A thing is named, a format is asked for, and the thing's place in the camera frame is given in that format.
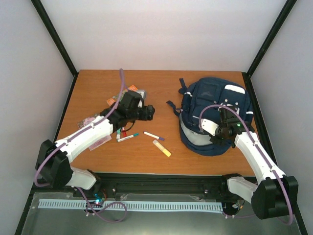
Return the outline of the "navy blue student backpack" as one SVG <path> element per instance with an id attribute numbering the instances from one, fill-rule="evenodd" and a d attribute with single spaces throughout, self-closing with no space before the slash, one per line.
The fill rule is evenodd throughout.
<path id="1" fill-rule="evenodd" d="M 173 102 L 167 101 L 179 118 L 179 133 L 182 143 L 191 151 L 203 156 L 224 154 L 230 147 L 230 140 L 213 143 L 215 137 L 199 128 L 199 119 L 207 119 L 219 125 L 221 123 L 220 107 L 201 111 L 209 105 L 235 106 L 235 112 L 244 122 L 251 124 L 253 108 L 248 92 L 239 84 L 216 77 L 204 77 L 186 86 L 184 79 L 179 80 L 183 95 L 181 107 L 176 108 Z"/>

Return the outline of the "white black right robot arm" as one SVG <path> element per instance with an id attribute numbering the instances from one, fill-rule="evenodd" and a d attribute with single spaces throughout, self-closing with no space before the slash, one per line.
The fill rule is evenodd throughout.
<path id="1" fill-rule="evenodd" d="M 245 156 L 257 183 L 242 176 L 230 176 L 226 181 L 228 191 L 249 202 L 259 219 L 289 216 L 293 220 L 293 205 L 297 201 L 298 182 L 287 176 L 262 147 L 253 128 L 237 114 L 234 107 L 220 106 L 220 124 L 202 118 L 200 127 L 216 141 L 230 140 Z"/>

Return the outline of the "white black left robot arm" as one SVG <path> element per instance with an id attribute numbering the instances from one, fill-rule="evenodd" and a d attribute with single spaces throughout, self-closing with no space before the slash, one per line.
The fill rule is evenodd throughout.
<path id="1" fill-rule="evenodd" d="M 154 113 L 154 107 L 145 105 L 139 93 L 128 91 L 121 100 L 104 109 L 88 125 L 70 136 L 56 142 L 45 140 L 40 146 L 35 165 L 35 185 L 82 188 L 89 196 L 98 196 L 102 185 L 96 175 L 90 170 L 78 169 L 70 164 L 97 141 L 110 136 L 128 123 L 134 124 L 137 120 L 151 121 Z"/>

